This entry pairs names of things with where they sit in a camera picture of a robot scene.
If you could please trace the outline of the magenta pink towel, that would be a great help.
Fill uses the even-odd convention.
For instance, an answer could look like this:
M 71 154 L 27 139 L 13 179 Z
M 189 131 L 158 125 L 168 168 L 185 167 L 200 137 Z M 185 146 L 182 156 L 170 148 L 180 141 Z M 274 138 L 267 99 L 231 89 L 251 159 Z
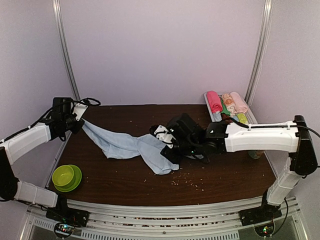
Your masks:
M 221 112 L 223 110 L 221 99 L 217 92 L 212 90 L 208 91 L 206 97 L 212 113 Z

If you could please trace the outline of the light blue towel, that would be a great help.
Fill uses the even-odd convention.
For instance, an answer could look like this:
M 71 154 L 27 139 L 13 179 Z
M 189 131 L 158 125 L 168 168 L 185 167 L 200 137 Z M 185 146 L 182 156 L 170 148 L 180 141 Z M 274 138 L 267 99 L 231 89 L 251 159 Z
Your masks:
M 135 137 L 127 133 L 112 132 L 87 120 L 82 129 L 108 159 L 127 160 L 140 156 L 156 175 L 167 175 L 180 168 L 161 155 L 161 150 L 166 145 L 151 134 Z

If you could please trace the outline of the white plastic basket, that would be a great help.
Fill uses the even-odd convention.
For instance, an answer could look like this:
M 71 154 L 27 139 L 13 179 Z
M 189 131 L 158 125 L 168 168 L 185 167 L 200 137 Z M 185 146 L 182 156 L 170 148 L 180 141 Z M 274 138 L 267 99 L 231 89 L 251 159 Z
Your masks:
M 212 113 L 211 107 L 210 107 L 209 102 L 208 102 L 207 92 L 205 92 L 203 94 L 203 97 L 204 97 L 204 100 L 205 100 L 205 103 L 206 103 L 206 106 L 207 106 L 207 109 L 208 109 L 208 113 L 209 113 L 210 119 L 211 119 L 212 122 L 214 122 L 215 118 L 214 118 L 214 114 Z M 248 108 L 248 111 L 244 115 L 246 116 L 249 124 L 257 124 L 258 123 L 250 108 Z

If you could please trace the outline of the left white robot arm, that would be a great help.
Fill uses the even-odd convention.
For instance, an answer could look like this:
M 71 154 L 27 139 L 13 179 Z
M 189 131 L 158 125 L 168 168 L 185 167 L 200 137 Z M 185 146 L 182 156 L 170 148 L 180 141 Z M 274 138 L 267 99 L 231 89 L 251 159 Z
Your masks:
M 48 170 L 44 144 L 64 139 L 67 132 L 77 134 L 84 120 L 73 115 L 65 120 L 43 118 L 22 132 L 0 143 L 0 200 L 20 201 L 52 208 L 61 222 L 72 218 L 72 211 L 61 197 L 37 182 L 31 174 Z

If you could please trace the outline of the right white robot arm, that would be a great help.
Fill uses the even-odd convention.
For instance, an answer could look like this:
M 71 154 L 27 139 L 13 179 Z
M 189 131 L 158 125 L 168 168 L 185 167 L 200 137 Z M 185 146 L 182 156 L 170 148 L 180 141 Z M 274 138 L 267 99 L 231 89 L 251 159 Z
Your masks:
M 151 133 L 165 144 L 161 154 L 172 163 L 182 156 L 199 159 L 211 154 L 241 151 L 279 151 L 288 154 L 282 172 L 266 191 L 265 203 L 256 210 L 259 220 L 268 220 L 298 182 L 318 168 L 318 161 L 305 119 L 269 124 L 244 124 L 233 118 L 211 122 L 202 128 L 188 114 L 159 125 Z

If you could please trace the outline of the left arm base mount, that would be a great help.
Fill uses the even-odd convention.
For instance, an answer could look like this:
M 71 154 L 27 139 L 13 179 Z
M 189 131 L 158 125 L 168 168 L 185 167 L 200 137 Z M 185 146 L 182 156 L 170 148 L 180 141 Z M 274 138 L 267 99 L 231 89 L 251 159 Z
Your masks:
M 90 213 L 86 210 L 70 207 L 66 207 L 66 209 L 44 207 L 44 209 L 46 210 L 45 216 L 48 219 L 66 223 L 75 227 L 86 227 L 90 216 Z

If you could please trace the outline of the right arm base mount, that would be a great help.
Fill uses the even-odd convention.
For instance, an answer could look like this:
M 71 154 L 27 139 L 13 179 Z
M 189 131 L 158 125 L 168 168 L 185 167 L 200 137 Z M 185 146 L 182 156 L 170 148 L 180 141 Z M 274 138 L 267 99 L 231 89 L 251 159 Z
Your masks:
M 239 211 L 239 218 L 242 226 L 259 224 L 271 221 L 282 216 L 280 206 L 264 204 L 259 207 Z

